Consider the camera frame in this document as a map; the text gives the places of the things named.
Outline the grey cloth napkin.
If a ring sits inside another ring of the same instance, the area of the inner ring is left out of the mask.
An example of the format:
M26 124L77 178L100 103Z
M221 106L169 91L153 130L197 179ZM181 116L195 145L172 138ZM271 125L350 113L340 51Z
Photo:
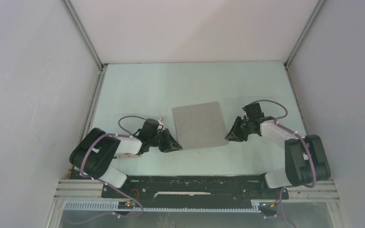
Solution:
M173 108L177 142L183 150L227 145L227 130L219 102Z

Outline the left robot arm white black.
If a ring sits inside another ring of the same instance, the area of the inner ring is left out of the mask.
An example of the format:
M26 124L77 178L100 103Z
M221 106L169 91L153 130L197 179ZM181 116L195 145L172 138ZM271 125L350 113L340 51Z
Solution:
M128 175L112 162L141 157L151 147L157 147L164 153L182 149L161 120L147 118L135 133L106 133L100 128L93 128L72 151L69 162L79 169L82 177L112 185L113 192L125 198L131 192Z

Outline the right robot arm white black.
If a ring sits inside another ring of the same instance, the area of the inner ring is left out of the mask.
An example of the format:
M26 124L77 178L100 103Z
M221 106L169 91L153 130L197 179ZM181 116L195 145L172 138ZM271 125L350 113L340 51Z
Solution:
M280 188L313 188L318 181L328 180L331 177L331 169L321 138L316 134L302 136L282 125L279 120L288 115L285 107L283 116L266 116L260 102L254 101L244 106L245 114L236 117L225 137L229 142L246 142L249 135L257 134L272 140L283 149L284 168L260 175L258 194L269 199Z

